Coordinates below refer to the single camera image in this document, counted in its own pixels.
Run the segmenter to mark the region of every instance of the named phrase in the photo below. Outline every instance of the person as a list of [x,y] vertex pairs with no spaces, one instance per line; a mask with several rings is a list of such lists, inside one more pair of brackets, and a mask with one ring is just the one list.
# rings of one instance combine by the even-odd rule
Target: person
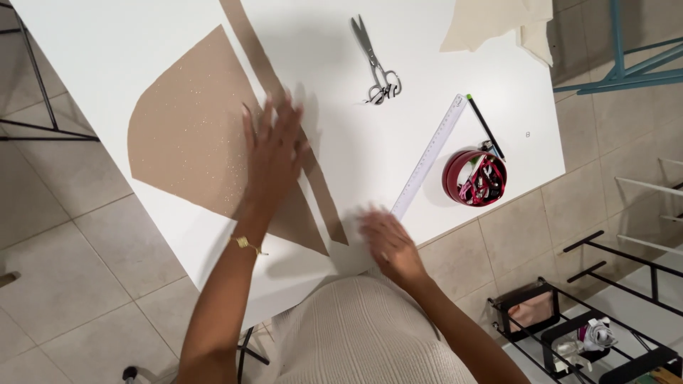
[[[258,256],[259,247],[309,150],[296,140],[302,114],[287,95],[271,124],[269,96],[254,133],[244,108],[248,181],[241,216],[195,306],[178,384],[237,380],[236,345],[251,274],[256,258],[267,257]],[[276,383],[529,383],[430,278],[393,215],[370,209],[360,220],[381,273],[331,282],[273,318],[279,350],[278,361],[271,364],[278,369]]]

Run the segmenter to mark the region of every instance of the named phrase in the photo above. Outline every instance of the bracelet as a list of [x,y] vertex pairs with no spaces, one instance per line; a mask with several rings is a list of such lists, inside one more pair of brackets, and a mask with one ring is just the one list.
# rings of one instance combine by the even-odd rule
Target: bracelet
[[249,241],[247,240],[246,236],[240,236],[240,237],[228,237],[227,241],[230,242],[231,240],[235,240],[237,242],[237,245],[239,245],[240,248],[246,248],[246,247],[252,247],[256,250],[257,255],[268,255],[267,253],[261,252],[261,247],[254,247],[253,245],[249,244]]

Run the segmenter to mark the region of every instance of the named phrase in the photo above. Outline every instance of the teal metal frame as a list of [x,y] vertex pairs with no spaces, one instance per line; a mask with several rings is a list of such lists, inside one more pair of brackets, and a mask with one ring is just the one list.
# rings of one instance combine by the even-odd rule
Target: teal metal frame
[[[663,66],[679,57],[683,57],[683,37],[642,46],[641,48],[624,51],[622,42],[622,24],[619,21],[620,0],[610,0],[610,18],[612,19],[612,41],[614,49],[614,67],[600,81],[569,85],[566,87],[553,88],[553,92],[575,91],[576,94],[595,94],[598,92],[610,92],[630,90],[632,88],[650,87],[653,85],[674,84],[683,82],[683,68],[663,70],[661,72],[648,73],[651,70]],[[624,67],[624,56],[629,53],[645,51],[659,46],[681,43],[662,53],[659,53],[632,67]]]

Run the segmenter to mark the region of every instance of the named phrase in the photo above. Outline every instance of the cream knit top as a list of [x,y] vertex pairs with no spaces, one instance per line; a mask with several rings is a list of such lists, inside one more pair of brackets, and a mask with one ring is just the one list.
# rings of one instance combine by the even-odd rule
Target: cream knit top
[[273,318],[273,331],[276,384],[476,383],[417,303],[376,269],[323,286]]

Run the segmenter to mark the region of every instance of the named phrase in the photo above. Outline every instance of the hand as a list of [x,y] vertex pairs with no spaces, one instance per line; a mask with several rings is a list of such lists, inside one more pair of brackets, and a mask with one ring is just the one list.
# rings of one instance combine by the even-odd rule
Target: hand
[[303,108],[292,108],[287,93],[277,109],[277,121],[272,126],[273,98],[268,95],[257,135],[251,128],[251,113],[242,108],[242,124],[247,138],[247,169],[249,178],[245,191],[245,206],[257,210],[267,219],[273,217],[284,197],[301,173],[308,142],[296,140]]
[[382,274],[409,294],[430,281],[415,243],[389,212],[371,209],[361,218],[361,234]]

